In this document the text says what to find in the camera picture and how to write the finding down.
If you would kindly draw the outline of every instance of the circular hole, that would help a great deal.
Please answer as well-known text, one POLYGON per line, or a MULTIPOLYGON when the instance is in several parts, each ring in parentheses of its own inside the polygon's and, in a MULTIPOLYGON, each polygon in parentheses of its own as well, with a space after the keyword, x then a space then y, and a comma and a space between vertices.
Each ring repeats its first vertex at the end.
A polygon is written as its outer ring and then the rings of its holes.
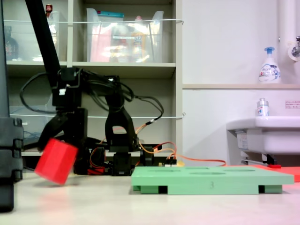
POLYGON ((255 170, 247 170, 247 169, 233 170, 233 169, 228 169, 228 170, 224 170, 224 171, 229 171, 229 172, 251 172, 251 171, 255 171, 255 170))
POLYGON ((195 175, 224 175, 224 172, 190 172, 189 174, 195 175))
POLYGON ((208 170, 208 167, 186 167, 187 170, 208 170))
POLYGON ((162 173, 166 173, 166 172, 179 172, 180 170, 151 170, 152 172, 162 172, 162 173))

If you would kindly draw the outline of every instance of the faucet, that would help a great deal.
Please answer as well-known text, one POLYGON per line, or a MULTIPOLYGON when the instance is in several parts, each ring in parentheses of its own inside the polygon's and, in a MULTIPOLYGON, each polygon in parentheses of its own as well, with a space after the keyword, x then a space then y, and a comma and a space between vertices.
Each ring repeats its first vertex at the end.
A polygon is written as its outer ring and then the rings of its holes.
POLYGON ((298 46, 292 48, 292 55, 294 57, 300 57, 300 36, 297 36, 296 40, 297 40, 298 46))

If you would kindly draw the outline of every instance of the red mat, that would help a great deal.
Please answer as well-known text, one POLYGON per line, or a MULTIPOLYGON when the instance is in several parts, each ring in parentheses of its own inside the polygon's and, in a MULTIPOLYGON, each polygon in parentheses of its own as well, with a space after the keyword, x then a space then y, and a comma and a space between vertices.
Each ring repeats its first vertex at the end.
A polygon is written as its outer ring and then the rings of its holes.
POLYGON ((286 173, 286 174, 294 175, 295 182, 300 182, 300 167, 299 166, 281 167, 280 169, 269 168, 269 167, 266 167, 266 166, 263 166, 263 165, 251 165, 251 166, 255 166, 255 167, 258 167, 258 168, 265 169, 265 170, 273 170, 273 171, 280 172, 280 173, 286 173))

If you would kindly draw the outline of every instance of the red wire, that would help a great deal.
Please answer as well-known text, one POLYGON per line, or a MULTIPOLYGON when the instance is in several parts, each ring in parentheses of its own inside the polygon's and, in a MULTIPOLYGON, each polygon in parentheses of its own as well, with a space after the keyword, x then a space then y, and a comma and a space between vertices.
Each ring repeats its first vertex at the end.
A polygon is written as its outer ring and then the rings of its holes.
POLYGON ((158 147, 160 147, 160 146, 162 146, 164 144, 172 144, 175 147, 175 152, 177 152, 177 146, 173 142, 164 142, 164 143, 161 143, 161 144, 155 146, 153 149, 157 149, 158 147))

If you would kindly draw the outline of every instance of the soap dispenser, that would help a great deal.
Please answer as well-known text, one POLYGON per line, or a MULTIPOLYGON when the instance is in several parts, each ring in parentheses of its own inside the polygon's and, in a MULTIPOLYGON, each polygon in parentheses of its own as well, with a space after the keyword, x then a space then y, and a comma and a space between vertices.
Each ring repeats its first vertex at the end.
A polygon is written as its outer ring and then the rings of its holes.
POLYGON ((264 50, 267 52, 267 58, 258 76, 259 83, 281 83, 280 69, 272 54, 275 48, 267 47, 264 50))

